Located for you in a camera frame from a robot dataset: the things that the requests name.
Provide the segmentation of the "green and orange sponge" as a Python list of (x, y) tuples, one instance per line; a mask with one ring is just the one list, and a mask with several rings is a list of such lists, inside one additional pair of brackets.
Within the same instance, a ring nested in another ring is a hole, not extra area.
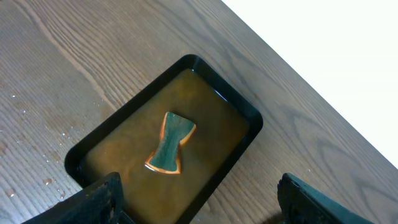
[(182, 172), (180, 148), (188, 142), (197, 126), (187, 118), (166, 112), (160, 129), (159, 145), (145, 161), (145, 166), (167, 175)]

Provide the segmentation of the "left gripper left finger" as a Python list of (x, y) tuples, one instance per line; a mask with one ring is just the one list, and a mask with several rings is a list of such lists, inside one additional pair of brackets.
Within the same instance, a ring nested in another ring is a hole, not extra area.
[(117, 224), (123, 199), (120, 175), (112, 172), (24, 224)]

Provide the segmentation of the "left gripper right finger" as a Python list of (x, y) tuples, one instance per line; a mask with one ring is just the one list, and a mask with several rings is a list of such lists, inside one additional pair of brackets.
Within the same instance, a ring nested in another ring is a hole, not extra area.
[(277, 199), (290, 224), (370, 224), (298, 177), (284, 173), (277, 184)]

